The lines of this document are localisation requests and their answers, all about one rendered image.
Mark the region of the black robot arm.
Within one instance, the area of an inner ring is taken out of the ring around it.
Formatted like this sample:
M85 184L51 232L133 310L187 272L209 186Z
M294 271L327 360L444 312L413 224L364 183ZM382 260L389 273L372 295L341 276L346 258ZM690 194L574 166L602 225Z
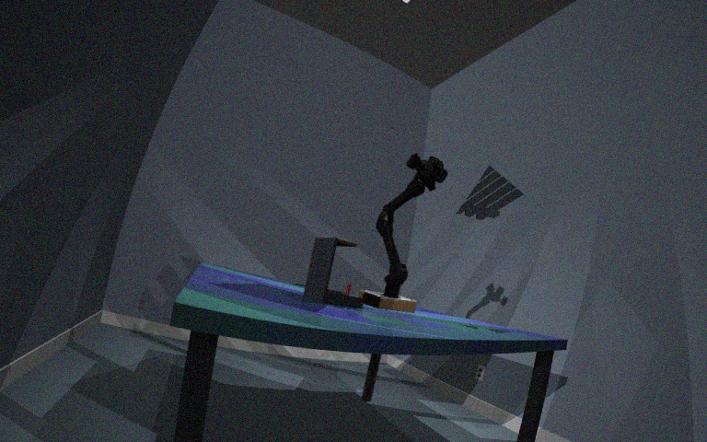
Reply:
M423 162L424 164L427 163L431 166L433 166L433 163L435 163L440 168L444 168L443 162L436 157L431 156L428 161L426 159L422 159L421 162ZM423 179L421 179L422 174L419 173L419 171L421 171L421 168L416 167L415 169L417 170L417 172L415 173L412 182L407 186L406 190L404 190L398 195L398 197L396 197L389 204L386 204L383 207L383 211L378 216L378 220L376 223L377 231L384 239L388 258L390 260L389 274L384 278L384 282L387 284L385 286L384 294L382 294L386 297L398 297L400 293L400 285L403 285L409 273L407 271L406 264L402 264L400 262L398 253L396 251L397 248L392 236L394 211L400 208L401 205L406 203L412 197L418 197L423 194L425 186L428 188L429 192L436 189L435 180L432 180L430 182L424 181ZM418 180L420 180L421 182L419 182ZM386 215L388 215L388 221L384 220Z

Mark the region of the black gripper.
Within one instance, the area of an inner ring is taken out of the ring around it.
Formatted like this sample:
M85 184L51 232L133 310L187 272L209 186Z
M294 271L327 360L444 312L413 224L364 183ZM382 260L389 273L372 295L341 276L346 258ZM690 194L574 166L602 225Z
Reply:
M440 168L435 163L433 163L433 166L431 166L427 163L424 164L423 162L421 162L420 156L418 156L417 153L411 155L411 157L407 161L407 166L411 169L415 169L416 167L421 168L421 171L419 171L419 173L422 174L421 179L427 182L436 180L439 183L442 183L447 176L447 171L445 169Z

